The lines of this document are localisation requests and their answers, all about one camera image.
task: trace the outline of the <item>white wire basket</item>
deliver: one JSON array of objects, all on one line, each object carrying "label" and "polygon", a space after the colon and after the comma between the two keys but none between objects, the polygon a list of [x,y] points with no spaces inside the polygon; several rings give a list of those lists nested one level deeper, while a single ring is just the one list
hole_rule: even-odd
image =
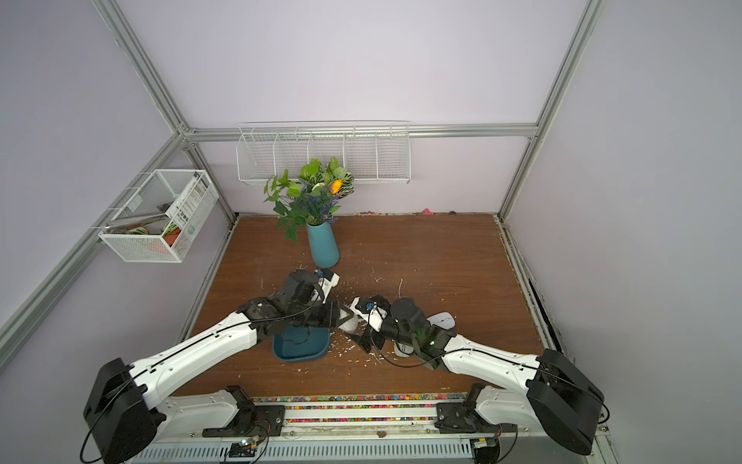
[{"label": "white wire basket", "polygon": [[289,170],[296,179],[312,158],[338,158],[356,183],[410,182],[410,133],[406,126],[281,130],[240,127],[237,172],[247,184],[264,184]]},{"label": "white wire basket", "polygon": [[182,263],[218,198],[206,171],[157,169],[98,236],[128,263]]}]

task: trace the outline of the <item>wooden table surface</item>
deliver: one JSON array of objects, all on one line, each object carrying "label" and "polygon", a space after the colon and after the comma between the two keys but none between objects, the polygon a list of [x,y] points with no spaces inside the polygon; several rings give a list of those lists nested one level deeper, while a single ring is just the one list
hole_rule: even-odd
[{"label": "wooden table surface", "polygon": [[[199,314],[198,333],[257,296],[269,295],[299,268],[314,269],[306,231],[299,244],[283,238],[275,218],[244,217]],[[352,216],[332,225],[340,249],[331,298],[400,295],[426,315],[448,311],[454,330],[475,342],[517,353],[542,346],[510,267],[492,215]],[[386,343],[385,353],[392,352]],[[390,359],[415,364],[417,359]],[[240,385],[250,396],[449,393],[469,391],[469,376],[401,369],[365,354],[340,330],[328,354],[299,364],[279,362],[271,342],[240,352],[183,385],[178,395]]]}]

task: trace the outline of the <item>vent grille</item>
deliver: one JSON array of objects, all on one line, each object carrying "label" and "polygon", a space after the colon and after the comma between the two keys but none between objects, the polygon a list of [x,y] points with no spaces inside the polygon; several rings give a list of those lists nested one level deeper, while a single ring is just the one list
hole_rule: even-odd
[{"label": "vent grille", "polygon": [[[139,453],[132,463],[250,463],[254,458],[226,458],[230,442],[156,443]],[[471,458],[469,440],[312,440],[269,443],[260,461],[351,461],[394,459]]]}]

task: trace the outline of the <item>blue vase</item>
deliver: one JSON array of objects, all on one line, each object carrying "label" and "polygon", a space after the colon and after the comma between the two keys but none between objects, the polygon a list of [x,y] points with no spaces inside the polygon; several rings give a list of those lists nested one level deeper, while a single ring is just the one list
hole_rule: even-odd
[{"label": "blue vase", "polygon": [[306,234],[309,237],[309,248],[312,250],[312,261],[320,268],[335,266],[340,259],[340,252],[329,223],[322,223],[319,226],[307,224]]}]

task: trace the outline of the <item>aluminum frame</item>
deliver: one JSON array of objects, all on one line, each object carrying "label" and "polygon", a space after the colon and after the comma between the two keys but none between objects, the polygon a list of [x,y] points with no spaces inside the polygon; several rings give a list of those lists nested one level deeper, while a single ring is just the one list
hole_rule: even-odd
[{"label": "aluminum frame", "polygon": [[[96,256],[98,251],[103,247],[103,243],[98,239],[96,230],[103,225],[103,223],[113,214],[113,211],[121,207],[121,205],[128,199],[129,190],[135,189],[141,184],[143,180],[142,174],[150,172],[153,169],[164,168],[167,166],[169,160],[182,149],[185,155],[188,157],[191,164],[196,169],[206,170],[212,179],[214,184],[220,193],[220,208],[223,210],[225,216],[228,218],[232,227],[229,233],[226,235],[224,242],[221,245],[214,262],[211,265],[207,279],[204,281],[197,300],[194,302],[193,309],[186,321],[181,336],[184,338],[188,335],[192,329],[193,321],[195,321],[200,308],[203,305],[203,299],[206,297],[208,288],[213,281],[213,277],[216,273],[216,269],[219,266],[221,258],[226,251],[229,239],[234,231],[234,224],[236,223],[237,217],[234,210],[229,206],[226,201],[221,188],[216,182],[215,176],[211,173],[211,169],[201,152],[198,143],[199,142],[219,142],[219,141],[237,141],[240,136],[240,131],[237,128],[213,128],[213,129],[198,129],[189,128],[187,122],[184,120],[182,114],[175,105],[173,99],[170,97],[166,90],[166,87],[162,83],[162,80],[155,71],[154,66],[146,55],[139,40],[134,35],[131,26],[123,16],[118,4],[115,0],[91,0],[99,11],[103,21],[106,23],[111,33],[114,35],[116,43],[124,50],[126,56],[129,58],[131,64],[134,66],[135,71],[142,80],[143,85],[151,95],[154,104],[158,111],[162,114],[168,127],[173,132],[173,135],[168,139],[165,145],[153,156],[152,160],[142,169],[142,173],[138,174],[129,184],[129,186],[123,190],[121,194],[114,200],[105,213],[101,215],[98,221],[86,232],[82,238],[75,244],[73,249],[62,259],[62,261],[54,268],[51,274],[34,290],[34,292],[28,297],[22,306],[11,316],[11,318],[5,322],[0,328],[0,373],[7,367],[14,355],[21,349],[23,344],[30,338],[31,334],[35,329],[43,322],[48,313],[53,309],[54,305],[59,299],[66,293],[66,291],[74,284],[75,280],[79,277],[86,266]],[[559,109],[559,104],[563,100],[566,89],[574,75],[574,70],[579,64],[582,52],[589,40],[589,37],[597,22],[600,9],[603,5],[603,0],[588,0],[585,10],[580,19],[578,28],[573,36],[570,43],[568,52],[562,61],[562,66],[559,69],[559,73],[556,76],[554,84],[549,92],[548,98],[544,104],[544,107],[539,115],[537,122],[535,123],[522,123],[522,124],[459,124],[459,125],[411,125],[408,126],[410,130],[410,137],[528,137],[529,142],[525,149],[525,153],[521,159],[521,162],[516,170],[513,180],[508,189],[508,193],[505,196],[502,207],[500,209],[499,216],[507,219],[510,214],[513,205],[517,199],[518,193],[522,187],[523,180],[527,177],[528,171],[533,165],[538,151],[540,150],[543,140],[545,139],[548,129],[554,119],[554,115]],[[508,251],[508,258],[513,265],[513,271],[516,276],[520,275],[519,283],[526,296],[526,301],[529,310],[532,310],[532,298],[529,298],[528,293],[530,289],[525,286],[525,282],[532,279],[528,274],[528,268],[525,266],[525,262],[522,260],[522,256],[517,250],[514,241],[509,238],[509,233],[506,228],[498,221],[498,225],[501,230],[503,242],[505,243],[506,250]],[[543,321],[536,312],[534,317],[534,324],[537,326],[541,325]],[[541,326],[539,334],[543,332],[548,334],[548,331],[544,330]],[[545,346],[553,344],[553,341],[548,341],[546,337],[542,340]],[[610,439],[607,436],[607,429],[601,430],[596,435],[596,442],[594,444],[594,450],[596,451],[592,456],[588,458],[590,463],[608,463],[616,464],[617,460],[613,451],[611,450]]]},{"label": "aluminum frame", "polygon": [[31,334],[44,321],[54,305],[72,287],[86,266],[104,247],[98,238],[100,227],[104,226],[131,196],[131,190],[139,188],[147,175],[155,169],[165,168],[172,157],[185,146],[182,137],[173,134],[164,146],[152,157],[142,172],[111,203],[111,206],[98,217],[88,231],[73,246],[70,252],[56,265],[54,270],[31,293],[19,309],[0,329],[0,373],[31,337]]},{"label": "aluminum frame", "polygon": [[[443,124],[443,125],[327,125],[327,126],[302,126],[297,122],[296,126],[301,127],[304,133],[328,133],[328,132],[348,132],[355,129],[356,132],[364,131],[389,131],[405,130],[409,131],[410,138],[423,137],[533,137],[538,131],[535,123],[519,124]],[[295,127],[260,127],[253,131],[255,134],[260,133],[283,133],[294,134]],[[213,128],[213,129],[192,129],[185,136],[189,142],[237,142],[243,132],[239,128]]]},{"label": "aluminum frame", "polygon": [[502,201],[500,207],[499,216],[502,220],[507,220],[510,213],[513,211],[513,206],[518,199],[520,189],[523,187],[525,178],[528,176],[528,172],[531,170],[533,162],[538,156],[539,150],[541,149],[546,134],[551,127],[551,123],[554,121],[554,116],[557,114],[559,107],[564,100],[564,96],[567,92],[574,71],[577,69],[580,63],[580,58],[585,52],[590,36],[595,29],[600,11],[603,8],[603,0],[588,0],[585,6],[580,22],[577,25],[577,29],[572,36],[572,41],[569,44],[567,53],[562,60],[562,65],[559,68],[559,73],[556,75],[554,84],[551,86],[544,107],[539,114],[539,119],[536,121],[538,130],[536,134],[529,139],[528,144],[525,147],[525,153],[520,160],[518,169],[513,176],[508,192],[505,194],[505,199]]},{"label": "aluminum frame", "polygon": [[[183,142],[188,142],[184,135],[190,132],[188,124],[175,105],[175,102],[170,97],[170,93],[162,83],[160,76],[155,71],[152,62],[144,51],[144,48],[134,35],[131,26],[124,17],[124,13],[119,8],[119,5],[115,0],[91,1],[98,10],[98,13],[100,13],[103,21],[108,26],[108,29],[111,30],[111,33],[114,35],[116,43],[123,49],[127,58],[129,58],[131,65],[134,66],[134,70],[142,80],[142,84],[144,84],[147,92],[152,97],[152,101],[155,106],[157,106],[160,114],[162,114],[162,118],[165,119],[170,130],[173,134],[179,135]],[[220,208],[227,217],[227,220],[229,220],[229,223],[234,223],[236,218],[234,210],[227,202],[223,190],[219,186],[209,164],[206,162],[206,158],[194,143],[187,144],[185,148],[185,155],[188,157],[188,160],[191,162],[193,167],[195,169],[203,169],[209,174],[214,187],[219,193],[218,203]]]}]

